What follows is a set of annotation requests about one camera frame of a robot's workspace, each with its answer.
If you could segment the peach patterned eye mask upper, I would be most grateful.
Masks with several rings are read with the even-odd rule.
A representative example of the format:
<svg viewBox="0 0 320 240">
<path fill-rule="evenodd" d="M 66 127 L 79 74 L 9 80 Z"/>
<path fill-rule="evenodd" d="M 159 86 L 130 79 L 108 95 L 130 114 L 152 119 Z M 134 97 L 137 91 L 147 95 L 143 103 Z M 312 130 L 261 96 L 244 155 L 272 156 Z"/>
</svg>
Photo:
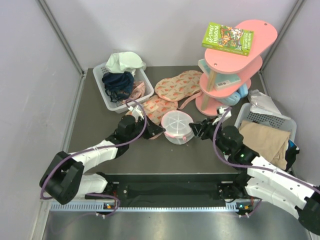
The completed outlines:
<svg viewBox="0 0 320 240">
<path fill-rule="evenodd" d="M 159 81 L 154 92 L 169 102 L 178 102 L 185 98 L 194 99 L 201 96 L 200 78 L 202 73 L 197 70 L 187 70 L 181 74 L 164 78 Z"/>
</svg>

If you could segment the black blue garment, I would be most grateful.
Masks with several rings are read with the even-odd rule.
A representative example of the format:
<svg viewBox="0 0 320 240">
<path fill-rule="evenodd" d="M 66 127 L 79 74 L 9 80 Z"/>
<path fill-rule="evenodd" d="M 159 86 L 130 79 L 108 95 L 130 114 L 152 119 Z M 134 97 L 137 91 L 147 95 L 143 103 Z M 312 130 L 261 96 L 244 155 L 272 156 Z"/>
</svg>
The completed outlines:
<svg viewBox="0 0 320 240">
<path fill-rule="evenodd" d="M 296 161 L 297 155 L 300 153 L 299 147 L 290 139 L 288 140 L 288 146 L 285 152 L 285 160 L 287 162 L 285 171 L 288 172 Z"/>
</svg>

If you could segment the peach patterned eye mask lower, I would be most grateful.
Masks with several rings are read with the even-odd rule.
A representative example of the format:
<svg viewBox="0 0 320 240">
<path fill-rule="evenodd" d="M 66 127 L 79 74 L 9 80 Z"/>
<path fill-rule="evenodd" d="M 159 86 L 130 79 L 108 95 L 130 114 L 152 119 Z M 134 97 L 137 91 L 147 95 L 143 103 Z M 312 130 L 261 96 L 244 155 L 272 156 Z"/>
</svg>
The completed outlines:
<svg viewBox="0 0 320 240">
<path fill-rule="evenodd" d="M 129 112 L 130 106 L 135 107 L 136 105 L 138 105 L 140 107 L 143 107 L 144 114 L 145 114 L 144 118 L 149 117 L 150 120 L 152 120 L 156 125 L 159 125 L 159 126 L 161 126 L 161 120 L 164 114 L 170 111 L 175 111 L 177 109 L 177 106 L 175 103 L 164 100 L 157 95 L 152 96 L 149 100 L 147 100 L 142 104 L 140 103 L 133 106 L 134 102 L 135 101 L 131 98 L 125 101 L 125 105 L 128 107 L 128 112 Z"/>
</svg>

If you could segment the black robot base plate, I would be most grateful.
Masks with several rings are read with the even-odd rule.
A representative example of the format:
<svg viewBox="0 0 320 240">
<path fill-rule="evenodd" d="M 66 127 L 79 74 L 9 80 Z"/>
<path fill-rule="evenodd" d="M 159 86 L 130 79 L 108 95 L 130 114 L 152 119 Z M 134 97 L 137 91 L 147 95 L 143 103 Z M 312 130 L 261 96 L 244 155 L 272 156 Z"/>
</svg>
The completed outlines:
<svg viewBox="0 0 320 240">
<path fill-rule="evenodd" d="M 86 195 L 100 200 L 111 195 L 123 208 L 223 207 L 226 203 L 253 203 L 242 173 L 104 174 L 108 184 L 102 193 Z"/>
</svg>

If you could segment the green treehouse book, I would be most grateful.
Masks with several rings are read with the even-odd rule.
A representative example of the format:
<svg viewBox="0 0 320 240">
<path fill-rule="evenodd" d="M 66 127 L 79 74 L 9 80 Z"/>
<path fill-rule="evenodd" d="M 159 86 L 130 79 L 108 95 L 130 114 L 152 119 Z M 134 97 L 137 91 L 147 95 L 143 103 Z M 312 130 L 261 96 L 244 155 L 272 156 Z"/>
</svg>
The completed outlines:
<svg viewBox="0 0 320 240">
<path fill-rule="evenodd" d="M 248 56 L 254 38 L 251 30 L 210 22 L 205 31 L 202 47 L 241 56 Z"/>
</svg>

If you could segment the light blue headphones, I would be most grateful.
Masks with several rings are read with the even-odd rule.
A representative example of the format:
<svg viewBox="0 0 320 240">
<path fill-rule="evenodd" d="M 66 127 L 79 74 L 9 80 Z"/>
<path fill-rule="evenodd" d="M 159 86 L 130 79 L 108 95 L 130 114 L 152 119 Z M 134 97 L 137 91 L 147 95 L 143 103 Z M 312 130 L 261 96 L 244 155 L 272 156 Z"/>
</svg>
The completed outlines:
<svg viewBox="0 0 320 240">
<path fill-rule="evenodd" d="M 248 86 L 245 83 L 237 91 L 232 93 L 232 95 L 225 98 L 218 98 L 217 101 L 224 105 L 234 106 L 247 95 L 248 95 Z"/>
</svg>

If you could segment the white plastic basket left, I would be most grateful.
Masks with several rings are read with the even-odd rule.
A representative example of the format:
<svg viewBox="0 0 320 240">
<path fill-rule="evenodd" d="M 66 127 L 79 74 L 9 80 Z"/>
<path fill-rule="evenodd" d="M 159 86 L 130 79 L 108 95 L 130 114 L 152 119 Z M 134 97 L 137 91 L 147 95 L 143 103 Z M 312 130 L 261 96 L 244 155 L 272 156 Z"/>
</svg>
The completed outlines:
<svg viewBox="0 0 320 240">
<path fill-rule="evenodd" d="M 101 94 L 101 97 L 104 101 L 104 104 L 109 111 L 116 112 L 118 114 L 126 112 L 128 110 L 128 107 L 125 104 L 123 104 L 122 101 L 111 102 L 111 98 L 107 96 L 105 92 L 105 87 L 102 82 L 102 78 L 104 74 L 108 72 L 105 66 L 106 66 L 106 63 L 104 62 L 93 68 L 93 75 L 95 78 L 95 82 L 99 89 L 99 93 Z M 145 84 L 144 96 L 137 99 L 139 103 L 144 103 L 154 95 L 155 90 L 151 82 L 149 81 L 147 75 L 145 74 L 145 71 L 142 68 L 138 68 L 135 71 L 134 80 L 138 82 L 144 82 Z"/>
</svg>

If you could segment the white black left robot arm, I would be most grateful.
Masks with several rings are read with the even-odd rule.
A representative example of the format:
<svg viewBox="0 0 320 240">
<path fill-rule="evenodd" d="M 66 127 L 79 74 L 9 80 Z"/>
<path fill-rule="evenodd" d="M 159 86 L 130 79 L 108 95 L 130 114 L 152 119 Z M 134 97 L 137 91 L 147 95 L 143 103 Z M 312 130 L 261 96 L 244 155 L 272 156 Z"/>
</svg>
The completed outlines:
<svg viewBox="0 0 320 240">
<path fill-rule="evenodd" d="M 102 173 L 87 175 L 86 172 L 122 156 L 135 140 L 148 140 L 164 132 L 163 127 L 148 117 L 123 116 L 115 131 L 95 146 L 75 153 L 58 152 L 40 179 L 40 197 L 45 200 L 44 194 L 48 194 L 48 199 L 55 199 L 62 205 L 88 194 L 109 198 L 114 187 L 106 176 Z"/>
</svg>

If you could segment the white plastic basket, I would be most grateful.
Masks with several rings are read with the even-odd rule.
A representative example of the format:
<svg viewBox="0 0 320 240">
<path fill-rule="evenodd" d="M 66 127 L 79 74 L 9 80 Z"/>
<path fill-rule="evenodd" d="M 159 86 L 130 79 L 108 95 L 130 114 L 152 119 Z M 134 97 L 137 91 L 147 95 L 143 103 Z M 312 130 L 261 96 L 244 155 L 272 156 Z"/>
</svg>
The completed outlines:
<svg viewBox="0 0 320 240">
<path fill-rule="evenodd" d="M 105 87 L 102 82 L 102 78 L 104 74 L 108 72 L 105 66 L 106 66 L 106 63 L 104 62 L 93 68 L 93 75 L 95 78 L 95 82 L 99 89 L 99 93 L 101 94 L 101 97 L 104 101 L 104 104 L 109 111 L 116 112 L 118 114 L 126 112 L 128 110 L 128 107 L 125 104 L 123 104 L 122 101 L 111 102 L 111 98 L 107 96 L 105 92 Z M 138 82 L 144 82 L 145 84 L 144 96 L 137 99 L 139 103 L 144 103 L 154 95 L 155 90 L 151 82 L 149 81 L 147 75 L 145 74 L 145 71 L 142 68 L 138 68 L 135 71 L 134 80 Z"/>
<path fill-rule="evenodd" d="M 290 132 L 289 139 L 295 141 L 297 124 L 290 117 L 255 113 L 251 111 L 251 104 L 245 103 L 239 111 L 234 126 L 239 128 L 243 120 Z"/>
</svg>

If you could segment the peach patterned eye mask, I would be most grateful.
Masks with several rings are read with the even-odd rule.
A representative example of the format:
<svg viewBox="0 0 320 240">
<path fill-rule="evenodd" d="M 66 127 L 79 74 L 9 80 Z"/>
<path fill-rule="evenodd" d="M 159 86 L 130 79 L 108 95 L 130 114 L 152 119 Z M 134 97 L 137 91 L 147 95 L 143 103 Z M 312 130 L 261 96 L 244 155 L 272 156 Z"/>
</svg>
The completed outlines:
<svg viewBox="0 0 320 240">
<path fill-rule="evenodd" d="M 164 114 L 170 111 L 175 111 L 177 109 L 177 106 L 175 103 L 164 100 L 157 95 L 152 96 L 149 100 L 147 100 L 142 104 L 140 103 L 133 106 L 134 102 L 135 101 L 131 98 L 125 101 L 125 105 L 128 107 L 128 112 L 129 112 L 130 106 L 135 107 L 136 105 L 138 105 L 140 107 L 143 107 L 144 114 L 145 114 L 144 118 L 149 117 L 150 120 L 152 120 L 156 125 L 159 125 L 159 126 L 161 126 L 161 120 Z"/>
<path fill-rule="evenodd" d="M 164 78 L 159 81 L 154 92 L 169 102 L 178 102 L 185 98 L 194 99 L 201 96 L 200 78 L 202 73 L 197 70 L 187 70 L 181 74 Z"/>
</svg>

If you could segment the light blue book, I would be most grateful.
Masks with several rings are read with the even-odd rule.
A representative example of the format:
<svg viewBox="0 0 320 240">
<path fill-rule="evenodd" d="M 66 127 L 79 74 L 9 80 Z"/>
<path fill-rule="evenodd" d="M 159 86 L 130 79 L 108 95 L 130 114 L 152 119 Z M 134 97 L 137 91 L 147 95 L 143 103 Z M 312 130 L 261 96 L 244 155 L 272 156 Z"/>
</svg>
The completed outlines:
<svg viewBox="0 0 320 240">
<path fill-rule="evenodd" d="M 203 73 L 209 77 L 211 69 L 208 67 L 205 59 L 198 60 L 198 66 L 203 71 Z M 215 90 L 222 90 L 227 87 L 231 87 L 233 85 L 239 84 L 241 79 L 237 74 L 222 74 L 218 73 L 215 82 L 214 82 L 214 89 Z"/>
</svg>

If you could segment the beige folded garment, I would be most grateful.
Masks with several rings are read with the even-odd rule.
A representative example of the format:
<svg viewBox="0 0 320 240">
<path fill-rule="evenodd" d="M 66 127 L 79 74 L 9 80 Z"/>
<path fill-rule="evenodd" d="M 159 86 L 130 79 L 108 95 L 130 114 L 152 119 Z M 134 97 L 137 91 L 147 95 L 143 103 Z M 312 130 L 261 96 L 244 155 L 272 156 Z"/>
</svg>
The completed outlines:
<svg viewBox="0 0 320 240">
<path fill-rule="evenodd" d="M 269 163 L 285 170 L 285 159 L 290 132 L 243 120 L 239 127 L 243 143 L 259 153 Z"/>
</svg>

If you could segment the white mesh pink-trim laundry bag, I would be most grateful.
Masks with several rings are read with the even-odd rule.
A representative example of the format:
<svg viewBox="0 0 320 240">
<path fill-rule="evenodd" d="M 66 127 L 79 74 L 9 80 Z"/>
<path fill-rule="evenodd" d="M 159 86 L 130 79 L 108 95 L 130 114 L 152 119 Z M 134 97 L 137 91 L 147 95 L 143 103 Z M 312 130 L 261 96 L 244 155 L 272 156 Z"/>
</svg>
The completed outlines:
<svg viewBox="0 0 320 240">
<path fill-rule="evenodd" d="M 175 145 L 186 144 L 194 137 L 190 123 L 193 123 L 192 117 L 179 110 L 169 111 L 161 119 L 161 126 L 165 129 L 164 136 Z"/>
</svg>

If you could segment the navy lace garment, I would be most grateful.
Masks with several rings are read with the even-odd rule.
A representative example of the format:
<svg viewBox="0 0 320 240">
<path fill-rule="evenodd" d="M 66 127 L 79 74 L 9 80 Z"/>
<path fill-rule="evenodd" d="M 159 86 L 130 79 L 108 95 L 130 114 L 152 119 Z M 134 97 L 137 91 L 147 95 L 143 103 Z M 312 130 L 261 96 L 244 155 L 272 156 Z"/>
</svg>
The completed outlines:
<svg viewBox="0 0 320 240">
<path fill-rule="evenodd" d="M 134 77 L 125 71 L 124 73 L 106 73 L 101 79 L 106 95 L 112 103 L 126 100 L 133 92 Z"/>
</svg>

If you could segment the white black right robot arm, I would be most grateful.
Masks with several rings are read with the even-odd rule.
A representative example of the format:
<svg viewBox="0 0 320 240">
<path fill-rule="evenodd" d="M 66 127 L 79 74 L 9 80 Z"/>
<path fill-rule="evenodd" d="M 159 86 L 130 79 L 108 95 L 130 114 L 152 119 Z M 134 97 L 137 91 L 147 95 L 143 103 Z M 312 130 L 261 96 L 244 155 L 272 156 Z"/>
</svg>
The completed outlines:
<svg viewBox="0 0 320 240">
<path fill-rule="evenodd" d="M 233 185 L 239 198 L 258 198 L 295 217 L 309 232 L 320 234 L 320 188 L 285 172 L 243 143 L 235 126 L 221 126 L 222 120 L 206 118 L 189 124 L 194 135 L 210 139 L 220 160 L 242 172 L 244 180 Z"/>
</svg>

